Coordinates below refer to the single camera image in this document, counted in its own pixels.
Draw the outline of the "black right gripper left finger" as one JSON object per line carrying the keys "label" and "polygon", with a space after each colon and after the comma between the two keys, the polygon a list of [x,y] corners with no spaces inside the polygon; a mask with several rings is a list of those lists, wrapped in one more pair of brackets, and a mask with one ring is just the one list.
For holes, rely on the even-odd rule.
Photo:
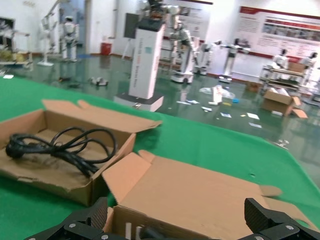
{"label": "black right gripper left finger", "polygon": [[28,236],[27,240],[116,240],[103,230],[108,215],[108,198],[100,197],[92,206],[76,210],[61,223]]}

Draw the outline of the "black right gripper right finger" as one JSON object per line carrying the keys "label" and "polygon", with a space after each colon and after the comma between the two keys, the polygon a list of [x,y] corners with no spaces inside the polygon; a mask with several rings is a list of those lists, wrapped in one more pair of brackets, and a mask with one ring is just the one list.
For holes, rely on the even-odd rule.
{"label": "black right gripper right finger", "polygon": [[252,234],[240,240],[320,240],[320,233],[284,212],[270,210],[254,198],[244,200],[244,219]]}

